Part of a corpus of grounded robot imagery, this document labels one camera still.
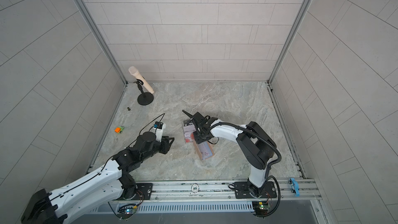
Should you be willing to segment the clear acrylic card holder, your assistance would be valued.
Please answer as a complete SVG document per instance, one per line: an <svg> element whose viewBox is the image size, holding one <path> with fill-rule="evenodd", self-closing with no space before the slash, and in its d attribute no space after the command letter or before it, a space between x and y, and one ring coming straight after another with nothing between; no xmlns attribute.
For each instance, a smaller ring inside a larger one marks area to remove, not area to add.
<svg viewBox="0 0 398 224"><path fill-rule="evenodd" d="M194 132L196 131L195 125L191 120L184 120L182 122L183 135L186 143L195 141Z"/></svg>

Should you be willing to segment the pink leather card wallet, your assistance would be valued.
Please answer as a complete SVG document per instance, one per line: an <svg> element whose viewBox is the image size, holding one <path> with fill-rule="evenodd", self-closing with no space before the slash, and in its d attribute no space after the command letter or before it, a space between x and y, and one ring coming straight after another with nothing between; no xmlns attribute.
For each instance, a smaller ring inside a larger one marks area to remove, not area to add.
<svg viewBox="0 0 398 224"><path fill-rule="evenodd" d="M202 142L200 144L198 144L196 141L193 141L193 146L201 161L214 156L214 151L212 150L212 146L208 141Z"/></svg>

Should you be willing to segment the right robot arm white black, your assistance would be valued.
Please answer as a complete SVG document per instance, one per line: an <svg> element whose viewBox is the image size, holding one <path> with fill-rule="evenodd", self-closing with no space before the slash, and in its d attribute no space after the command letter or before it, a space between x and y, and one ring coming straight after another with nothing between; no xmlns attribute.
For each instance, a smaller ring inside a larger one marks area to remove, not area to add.
<svg viewBox="0 0 398 224"><path fill-rule="evenodd" d="M282 160L276 143L256 123L237 125L215 117L203 116L199 112L186 114L195 126L194 138L197 142L207 142L212 138L222 138L239 145L245 158L251 165L248 178L248 191L259 198L265 191L265 184L270 179L271 167Z"/></svg>

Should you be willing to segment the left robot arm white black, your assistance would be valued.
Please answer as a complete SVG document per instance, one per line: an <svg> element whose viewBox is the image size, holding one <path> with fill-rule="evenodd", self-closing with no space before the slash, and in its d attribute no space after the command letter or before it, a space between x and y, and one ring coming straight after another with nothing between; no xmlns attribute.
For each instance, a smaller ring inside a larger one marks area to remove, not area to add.
<svg viewBox="0 0 398 224"><path fill-rule="evenodd" d="M157 153L167 154L174 138L157 140L153 132L139 135L134 146L111 156L104 165L61 188L34 193L22 214L23 224L70 224L102 204L138 191L130 172Z"/></svg>

